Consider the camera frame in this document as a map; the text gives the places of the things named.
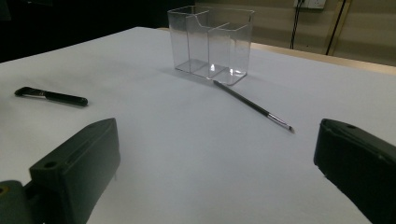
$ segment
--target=screw hole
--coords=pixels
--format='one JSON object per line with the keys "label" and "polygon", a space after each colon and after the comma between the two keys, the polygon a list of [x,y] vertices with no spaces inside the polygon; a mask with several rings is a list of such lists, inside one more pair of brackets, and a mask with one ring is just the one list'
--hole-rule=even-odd
{"label": "screw hole", "polygon": [[0,196],[2,194],[7,193],[7,191],[8,191],[8,187],[7,186],[0,186]]}
{"label": "screw hole", "polygon": [[45,165],[44,165],[44,167],[45,168],[52,168],[52,167],[54,167],[54,166],[56,166],[56,162],[55,161],[50,161],[50,162],[47,162]]}

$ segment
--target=clear plastic container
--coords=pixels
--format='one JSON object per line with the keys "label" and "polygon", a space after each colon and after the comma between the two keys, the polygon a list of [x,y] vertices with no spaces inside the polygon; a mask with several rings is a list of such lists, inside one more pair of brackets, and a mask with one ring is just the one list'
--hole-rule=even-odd
{"label": "clear plastic container", "polygon": [[175,68],[233,85],[248,73],[254,11],[181,7],[168,11]]}

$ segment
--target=wall outlet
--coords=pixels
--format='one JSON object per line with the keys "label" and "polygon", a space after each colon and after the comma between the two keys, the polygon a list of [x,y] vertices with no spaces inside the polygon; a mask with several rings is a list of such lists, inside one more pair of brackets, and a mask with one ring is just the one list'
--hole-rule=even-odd
{"label": "wall outlet", "polygon": [[323,9],[326,0],[310,0],[308,4],[308,8],[318,8]]}
{"label": "wall outlet", "polygon": [[[302,1],[302,0],[294,0],[294,7],[297,7],[297,4],[300,2],[300,1]],[[308,6],[309,6],[309,2],[310,1],[313,1],[313,0],[305,0],[304,2],[303,2],[303,4],[301,5],[301,8],[303,8],[303,7],[305,7],[305,8],[308,8]]]}

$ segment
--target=white table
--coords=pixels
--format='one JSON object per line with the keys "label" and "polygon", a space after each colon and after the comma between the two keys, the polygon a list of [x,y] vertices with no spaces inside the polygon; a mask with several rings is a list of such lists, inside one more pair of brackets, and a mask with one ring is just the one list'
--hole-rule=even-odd
{"label": "white table", "polygon": [[[0,180],[86,125],[116,118],[121,164],[89,223],[369,223],[313,163],[322,119],[396,145],[396,76],[253,49],[232,87],[173,68],[170,35],[134,28],[0,64]],[[88,98],[84,108],[15,97],[30,86]]]}

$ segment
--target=wall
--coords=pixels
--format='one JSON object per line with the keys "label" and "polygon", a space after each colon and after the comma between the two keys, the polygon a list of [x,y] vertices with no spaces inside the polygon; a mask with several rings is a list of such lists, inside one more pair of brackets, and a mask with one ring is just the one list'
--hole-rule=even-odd
{"label": "wall", "polygon": [[194,0],[0,0],[0,63],[135,26],[164,27],[167,10],[193,4]]}
{"label": "wall", "polygon": [[[323,10],[300,12],[294,49],[325,54],[337,6],[327,0]],[[294,23],[293,0],[196,0],[196,6],[256,11],[252,41],[289,48]],[[346,14],[333,56],[396,66],[396,1],[354,0]]]}

